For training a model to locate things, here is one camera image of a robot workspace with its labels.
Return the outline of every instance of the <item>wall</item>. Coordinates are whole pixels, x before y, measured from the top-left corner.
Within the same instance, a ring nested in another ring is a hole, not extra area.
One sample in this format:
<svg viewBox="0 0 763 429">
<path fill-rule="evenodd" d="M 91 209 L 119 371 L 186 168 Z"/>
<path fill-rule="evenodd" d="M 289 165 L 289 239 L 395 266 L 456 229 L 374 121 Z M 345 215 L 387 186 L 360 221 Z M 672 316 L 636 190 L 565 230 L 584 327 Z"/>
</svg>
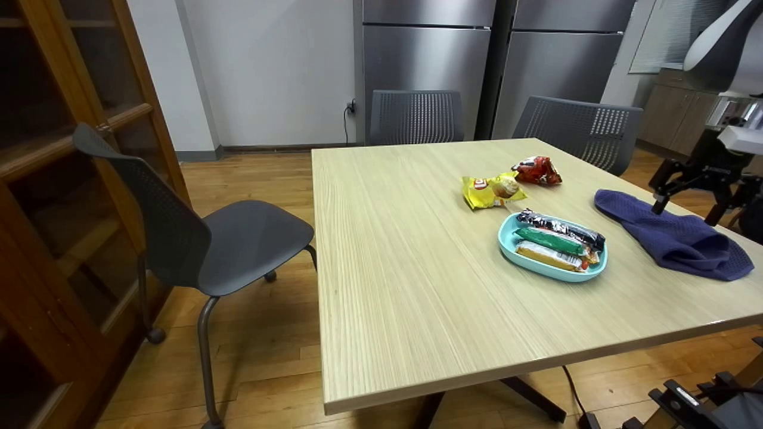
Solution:
<svg viewBox="0 0 763 429">
<path fill-rule="evenodd" d="M 129 0 L 176 150 L 344 143 L 352 97 L 352 0 Z M 639 0 L 603 100 L 646 104 L 696 10 Z"/>
<path fill-rule="evenodd" d="M 213 154 L 217 143 L 197 90 L 176 0 L 129 0 L 174 150 Z"/>
<path fill-rule="evenodd" d="M 639 0 L 603 90 L 603 103 L 646 106 L 664 66 L 683 69 L 692 41 L 727 0 Z"/>
<path fill-rule="evenodd" d="M 219 144 L 344 143 L 350 0 L 176 0 Z"/>
</svg>

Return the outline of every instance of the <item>gray chair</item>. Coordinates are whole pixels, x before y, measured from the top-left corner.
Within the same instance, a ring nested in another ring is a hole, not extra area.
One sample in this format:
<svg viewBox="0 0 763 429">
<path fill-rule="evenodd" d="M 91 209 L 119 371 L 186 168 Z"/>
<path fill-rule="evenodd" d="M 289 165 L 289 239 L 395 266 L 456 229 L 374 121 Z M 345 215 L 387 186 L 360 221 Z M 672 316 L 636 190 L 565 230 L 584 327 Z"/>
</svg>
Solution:
<svg viewBox="0 0 763 429">
<path fill-rule="evenodd" d="M 639 106 L 534 96 L 513 138 L 542 138 L 611 173 L 623 173 L 636 144 Z"/>
<path fill-rule="evenodd" d="M 190 286 L 207 295 L 197 314 L 205 427 L 224 427 L 214 405 L 211 314 L 219 298 L 262 278 L 274 280 L 277 268 L 300 249 L 314 265 L 313 227 L 261 200 L 231 202 L 201 219 L 141 156 L 116 153 L 93 128 L 78 125 L 75 148 L 110 162 L 141 206 L 146 249 L 138 254 L 138 291 L 147 341 L 160 343 L 165 333 L 147 320 L 146 268 L 166 286 Z"/>
<path fill-rule="evenodd" d="M 461 92 L 374 90 L 370 143 L 463 141 Z"/>
</svg>

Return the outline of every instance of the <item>cabinet door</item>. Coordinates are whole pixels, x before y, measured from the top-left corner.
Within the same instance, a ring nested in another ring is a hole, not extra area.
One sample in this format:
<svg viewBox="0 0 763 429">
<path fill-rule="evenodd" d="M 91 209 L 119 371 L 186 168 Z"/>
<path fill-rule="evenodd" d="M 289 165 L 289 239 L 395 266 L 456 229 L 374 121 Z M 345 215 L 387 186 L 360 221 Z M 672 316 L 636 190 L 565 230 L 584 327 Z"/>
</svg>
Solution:
<svg viewBox="0 0 763 429">
<path fill-rule="evenodd" d="M 141 341 L 141 221 L 115 172 L 72 148 L 78 121 L 97 125 L 186 196 L 124 37 L 116 0 L 0 0 L 0 427 L 88 427 Z M 152 283 L 152 310 L 165 295 Z"/>
<path fill-rule="evenodd" d="M 60 11 L 91 82 L 97 128 L 122 153 L 147 159 L 189 200 L 127 1 L 60 0 Z M 141 138 L 122 138 L 134 133 L 127 128 L 141 128 Z"/>
</svg>

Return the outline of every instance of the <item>table top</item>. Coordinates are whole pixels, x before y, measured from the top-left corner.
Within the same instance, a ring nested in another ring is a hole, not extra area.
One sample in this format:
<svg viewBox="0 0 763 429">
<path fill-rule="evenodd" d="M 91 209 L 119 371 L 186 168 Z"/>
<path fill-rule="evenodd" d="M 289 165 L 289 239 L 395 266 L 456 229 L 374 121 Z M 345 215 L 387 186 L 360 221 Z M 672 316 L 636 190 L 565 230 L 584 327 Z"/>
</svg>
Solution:
<svg viewBox="0 0 763 429">
<path fill-rule="evenodd" d="M 548 154 L 557 187 L 524 186 L 516 209 L 592 227 L 608 268 L 560 283 L 511 265 L 463 177 Z M 763 247 L 723 227 L 758 268 L 712 280 L 653 265 L 594 206 L 598 187 L 652 193 L 537 138 L 313 150 L 324 409 L 357 409 L 575 360 L 758 322 Z"/>
</svg>

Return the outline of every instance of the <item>blue cloth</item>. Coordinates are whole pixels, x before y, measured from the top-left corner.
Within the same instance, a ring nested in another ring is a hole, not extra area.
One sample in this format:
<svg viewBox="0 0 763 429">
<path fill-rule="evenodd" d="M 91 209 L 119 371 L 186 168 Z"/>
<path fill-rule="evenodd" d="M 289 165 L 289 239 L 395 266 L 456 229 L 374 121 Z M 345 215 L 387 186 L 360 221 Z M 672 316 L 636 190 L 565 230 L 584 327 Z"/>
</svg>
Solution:
<svg viewBox="0 0 763 429">
<path fill-rule="evenodd" d="M 720 280 L 742 278 L 754 268 L 735 240 L 698 217 L 656 215 L 652 205 L 621 190 L 598 190 L 594 202 L 618 219 L 660 266 Z"/>
</svg>

